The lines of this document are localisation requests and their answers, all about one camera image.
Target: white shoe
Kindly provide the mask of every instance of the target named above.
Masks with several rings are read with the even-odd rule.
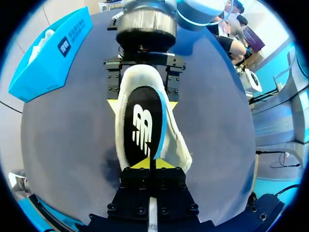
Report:
[[[150,156],[186,173],[192,158],[178,130],[159,72],[149,65],[129,67],[122,78],[115,118],[121,169]]]

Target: white wall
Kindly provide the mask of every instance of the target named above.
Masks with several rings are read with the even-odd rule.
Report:
[[[264,42],[265,47],[262,48],[262,52],[264,58],[267,58],[291,35],[272,10],[256,0],[247,1],[247,6],[244,3],[243,16],[248,20],[248,26]]]
[[[84,7],[84,0],[48,0],[37,11],[29,14],[28,21],[15,33],[0,73],[0,101],[22,111],[24,103],[8,93],[8,87],[24,53],[39,34],[65,15]],[[20,124],[22,115],[0,104],[0,160],[8,172],[22,169]]]

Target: new balance logo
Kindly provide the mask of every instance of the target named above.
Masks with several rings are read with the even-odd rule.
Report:
[[[144,151],[146,156],[150,156],[150,148],[147,143],[151,142],[151,132],[153,127],[153,120],[148,110],[136,104],[133,109],[133,125],[138,131],[133,131],[132,139],[137,146]]]

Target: white device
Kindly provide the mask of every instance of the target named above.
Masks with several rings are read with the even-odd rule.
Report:
[[[256,74],[251,72],[249,69],[245,69],[239,77],[246,92],[255,93],[263,91]]]

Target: gray table surface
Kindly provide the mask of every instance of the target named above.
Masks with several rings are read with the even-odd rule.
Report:
[[[93,28],[79,49],[66,85],[25,104],[21,141],[33,193],[54,209],[88,223],[107,216],[119,184],[114,112],[106,101],[103,60],[117,55],[119,10],[92,16]],[[205,29],[178,27],[171,52],[186,70],[174,109],[193,163],[187,185],[201,222],[215,225],[244,210],[254,170],[253,120],[241,82],[223,49]],[[164,68],[159,71],[166,75]]]

